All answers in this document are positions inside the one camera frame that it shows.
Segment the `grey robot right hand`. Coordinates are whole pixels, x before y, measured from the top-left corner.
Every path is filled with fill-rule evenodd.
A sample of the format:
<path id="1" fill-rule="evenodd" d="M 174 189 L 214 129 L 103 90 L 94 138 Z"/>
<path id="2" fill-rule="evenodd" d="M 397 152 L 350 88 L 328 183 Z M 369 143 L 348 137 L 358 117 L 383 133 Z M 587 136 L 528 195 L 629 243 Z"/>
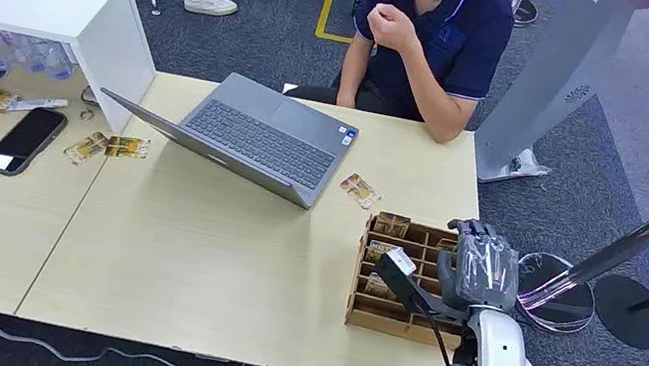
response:
<path id="1" fill-rule="evenodd" d="M 446 307 L 469 313 L 473 306 L 509 311 L 517 300 L 519 255 L 492 226 L 480 220 L 452 219 L 456 249 L 441 249 L 437 273 Z"/>

